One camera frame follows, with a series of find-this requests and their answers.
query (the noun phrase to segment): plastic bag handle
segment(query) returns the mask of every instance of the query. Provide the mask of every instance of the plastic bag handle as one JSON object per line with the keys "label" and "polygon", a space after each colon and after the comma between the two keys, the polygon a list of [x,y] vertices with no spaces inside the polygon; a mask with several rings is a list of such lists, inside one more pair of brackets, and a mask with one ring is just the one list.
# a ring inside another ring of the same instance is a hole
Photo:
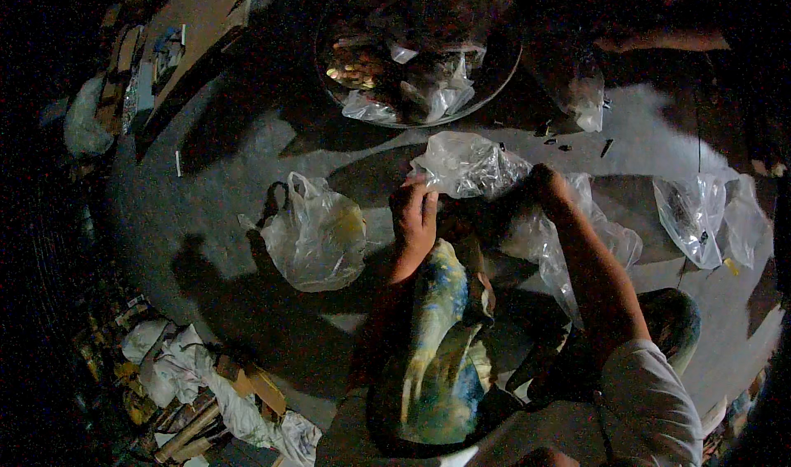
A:
{"label": "plastic bag handle", "polygon": [[[299,194],[297,192],[297,188],[294,186],[294,178],[297,178],[297,179],[299,179],[300,182],[302,182],[302,187],[304,188],[304,194]],[[318,196],[319,195],[319,190],[315,187],[315,185],[312,185],[310,183],[310,181],[302,174],[298,174],[297,172],[291,172],[289,174],[289,177],[288,177],[287,180],[288,180],[288,183],[289,183],[289,193],[290,194],[286,198],[286,203],[289,202],[288,201],[289,198],[293,199],[294,197],[297,197],[297,196],[304,199],[305,197],[311,197],[311,196]]]}

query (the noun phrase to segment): yellow tag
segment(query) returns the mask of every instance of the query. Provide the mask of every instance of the yellow tag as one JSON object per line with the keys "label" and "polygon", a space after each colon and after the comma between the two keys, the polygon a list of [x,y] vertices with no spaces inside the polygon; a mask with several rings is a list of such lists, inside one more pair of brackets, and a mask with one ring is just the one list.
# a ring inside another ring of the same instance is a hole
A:
{"label": "yellow tag", "polygon": [[734,276],[739,276],[739,269],[737,268],[737,264],[733,262],[733,259],[727,257],[725,261],[722,262],[722,264],[730,268],[731,273],[733,273]]}

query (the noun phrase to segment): white cloth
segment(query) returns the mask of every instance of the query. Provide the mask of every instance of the white cloth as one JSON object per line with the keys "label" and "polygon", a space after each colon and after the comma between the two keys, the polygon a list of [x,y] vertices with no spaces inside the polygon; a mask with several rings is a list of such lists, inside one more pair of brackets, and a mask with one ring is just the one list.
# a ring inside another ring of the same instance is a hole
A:
{"label": "white cloth", "polygon": [[[128,343],[124,347],[124,355],[129,359],[129,355],[137,358],[142,349],[145,349],[145,355],[163,331],[153,331],[158,325],[135,328],[131,337],[124,340]],[[160,407],[167,406],[173,397],[178,397],[183,404],[191,404],[198,396],[199,387],[208,386],[217,397],[222,422],[238,439],[258,448],[274,448],[304,467],[311,467],[316,459],[316,444],[321,438],[321,430],[290,410],[278,423],[264,419],[255,404],[254,395],[240,397],[231,382],[217,374],[212,354],[203,345],[193,325],[172,340],[163,342],[161,353],[153,363],[151,380],[143,384]]]}
{"label": "white cloth", "polygon": [[[697,411],[654,343],[634,340],[616,349],[602,370],[602,388],[603,423],[617,457],[638,457],[658,467],[701,464]],[[316,465],[513,465],[541,447],[562,451],[581,465],[607,461],[597,410],[579,402],[554,402],[537,413],[513,414],[468,449],[472,455],[466,463],[382,458],[365,429],[366,393],[353,390],[341,403],[319,443]]]}

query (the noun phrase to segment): white shirt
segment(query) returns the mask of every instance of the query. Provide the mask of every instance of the white shirt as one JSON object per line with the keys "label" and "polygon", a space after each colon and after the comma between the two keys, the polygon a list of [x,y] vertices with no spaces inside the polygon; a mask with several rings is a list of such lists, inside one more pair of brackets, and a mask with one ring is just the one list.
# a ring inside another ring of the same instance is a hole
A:
{"label": "white shirt", "polygon": [[[617,458],[638,457],[658,467],[699,466],[700,419],[681,380],[651,341],[617,348],[602,370],[602,421]],[[316,450],[316,465],[422,465],[475,467],[513,465],[524,455],[551,447],[581,465],[607,462],[597,408],[553,402],[536,413],[518,412],[464,451],[434,459],[382,458],[365,426],[366,388],[341,403]]]}

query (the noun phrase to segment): cardboard box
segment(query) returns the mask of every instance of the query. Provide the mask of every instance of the cardboard box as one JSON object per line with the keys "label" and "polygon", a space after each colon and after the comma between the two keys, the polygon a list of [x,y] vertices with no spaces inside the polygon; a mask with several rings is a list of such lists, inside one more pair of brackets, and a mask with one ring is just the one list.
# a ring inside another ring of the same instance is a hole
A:
{"label": "cardboard box", "polygon": [[234,363],[227,355],[221,355],[217,363],[217,373],[233,383],[233,389],[240,397],[254,393],[264,403],[261,416],[277,422],[286,414],[286,397],[274,384],[271,376],[253,363],[244,369]]}

